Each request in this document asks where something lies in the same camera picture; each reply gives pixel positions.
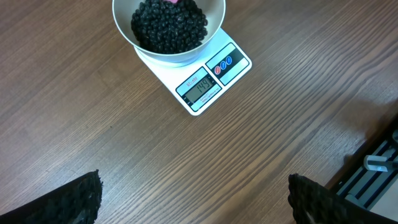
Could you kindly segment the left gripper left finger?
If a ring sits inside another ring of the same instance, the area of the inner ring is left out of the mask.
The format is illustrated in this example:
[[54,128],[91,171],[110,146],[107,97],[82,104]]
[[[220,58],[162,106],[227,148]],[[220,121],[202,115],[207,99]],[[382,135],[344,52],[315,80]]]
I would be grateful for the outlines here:
[[79,178],[1,215],[1,223],[92,224],[101,206],[103,183],[99,171]]

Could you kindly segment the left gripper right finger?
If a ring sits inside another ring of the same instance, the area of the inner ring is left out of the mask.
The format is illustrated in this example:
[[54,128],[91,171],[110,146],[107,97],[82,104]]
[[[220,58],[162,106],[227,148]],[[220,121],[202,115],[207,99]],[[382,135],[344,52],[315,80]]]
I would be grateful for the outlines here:
[[361,208],[299,174],[289,175],[289,205],[297,223],[397,224]]

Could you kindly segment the pink scoop blue handle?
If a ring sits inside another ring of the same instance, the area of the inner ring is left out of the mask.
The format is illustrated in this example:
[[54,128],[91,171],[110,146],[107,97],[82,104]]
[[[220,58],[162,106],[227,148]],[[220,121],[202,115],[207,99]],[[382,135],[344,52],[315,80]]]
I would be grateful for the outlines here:
[[179,0],[164,0],[164,1],[171,2],[172,4],[176,4],[179,2]]

